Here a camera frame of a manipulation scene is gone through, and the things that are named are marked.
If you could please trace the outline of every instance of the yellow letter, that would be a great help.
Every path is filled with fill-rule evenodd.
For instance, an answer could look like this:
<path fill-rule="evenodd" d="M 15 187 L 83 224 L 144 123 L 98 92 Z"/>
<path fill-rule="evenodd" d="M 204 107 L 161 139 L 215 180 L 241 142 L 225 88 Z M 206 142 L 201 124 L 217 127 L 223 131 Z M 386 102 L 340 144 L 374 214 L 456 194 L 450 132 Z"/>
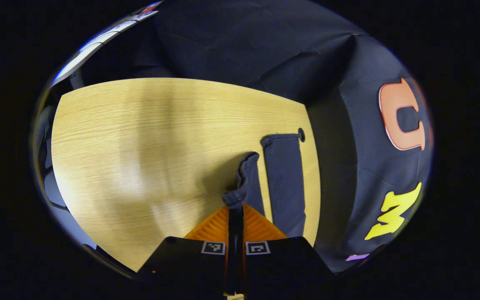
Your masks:
<path fill-rule="evenodd" d="M 420 190 L 421 182 L 417 184 L 417 187 L 412 190 L 412 192 L 401 195 L 395 195 L 394 192 L 389 192 L 386 194 L 385 201 L 381 207 L 381 212 L 384 213 L 390 207 L 395 206 L 395 208 L 377 219 L 377 221 L 386 223 L 386 225 L 375 224 L 364 239 L 369 240 L 372 237 L 379 237 L 379 235 L 393 233 L 398 230 L 405 220 L 403 217 L 401 217 L 401 214 L 414 204 L 418 194 L 420 193 Z"/>

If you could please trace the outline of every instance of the orange letter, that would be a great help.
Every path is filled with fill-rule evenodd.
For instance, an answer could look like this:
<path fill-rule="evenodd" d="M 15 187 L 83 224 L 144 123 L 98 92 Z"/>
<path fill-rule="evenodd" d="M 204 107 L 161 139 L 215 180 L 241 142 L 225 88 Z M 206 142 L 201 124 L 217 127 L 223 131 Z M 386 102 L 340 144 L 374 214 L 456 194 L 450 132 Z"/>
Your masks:
<path fill-rule="evenodd" d="M 401 78 L 401 83 L 385 84 L 381 87 L 379 107 L 390 142 L 399 150 L 409 150 L 418 146 L 423 150 L 425 148 L 423 123 L 418 122 L 418 128 L 408 133 L 403 132 L 398 124 L 398 109 L 409 106 L 412 106 L 416 112 L 418 111 L 416 98 L 403 78 Z"/>

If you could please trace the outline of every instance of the navy blue cloth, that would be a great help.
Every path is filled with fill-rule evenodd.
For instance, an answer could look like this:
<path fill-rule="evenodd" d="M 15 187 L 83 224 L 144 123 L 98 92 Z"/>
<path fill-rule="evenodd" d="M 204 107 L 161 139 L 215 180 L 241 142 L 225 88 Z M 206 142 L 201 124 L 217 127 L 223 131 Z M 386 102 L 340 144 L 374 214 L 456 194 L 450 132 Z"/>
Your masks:
<path fill-rule="evenodd" d="M 168 0 L 158 9 L 160 13 L 120 34 L 86 61 L 85 85 L 137 77 L 193 78 L 303 103 L 320 167 L 314 249 L 333 272 L 343 272 L 360 262 L 347 261 L 349 256 L 372 253 L 396 237 L 392 233 L 364 239 L 378 224 L 388 192 L 407 193 L 422 182 L 419 198 L 401 215 L 401 228 L 416 212 L 428 182 L 434 139 L 423 93 L 388 49 L 308 0 Z M 379 89 L 401 78 L 412 89 L 419 110 L 401 108 L 397 120 L 403 131 L 423 121 L 424 150 L 398 150 L 385 131 Z M 67 93 L 68 85 L 55 85 L 53 94 Z"/>
<path fill-rule="evenodd" d="M 242 203 L 246 203 L 264 215 L 263 198 L 260 193 L 259 169 L 257 167 L 258 160 L 259 154 L 257 152 L 249 152 L 240 161 L 237 173 L 238 189 L 228 192 L 222 197 L 223 202 L 230 209 L 238 209 L 242 207 Z"/>
<path fill-rule="evenodd" d="M 303 236 L 305 192 L 299 134 L 268 135 L 260 143 L 268 176 L 273 223 L 286 237 Z"/>

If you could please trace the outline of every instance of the light wood surface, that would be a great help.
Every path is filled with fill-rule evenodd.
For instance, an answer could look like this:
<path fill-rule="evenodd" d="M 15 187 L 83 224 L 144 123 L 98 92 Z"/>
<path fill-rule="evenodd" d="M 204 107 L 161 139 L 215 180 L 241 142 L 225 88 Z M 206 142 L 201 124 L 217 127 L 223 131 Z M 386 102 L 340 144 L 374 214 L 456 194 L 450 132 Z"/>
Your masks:
<path fill-rule="evenodd" d="M 272 220 L 260 140 L 297 133 L 305 183 L 305 238 L 314 244 L 320 173 L 303 104 L 236 85 L 138 78 L 63 95 L 53 124 L 55 178 L 85 232 L 139 270 L 167 236 L 184 237 L 223 206 L 246 152 L 259 152 L 264 209 Z"/>

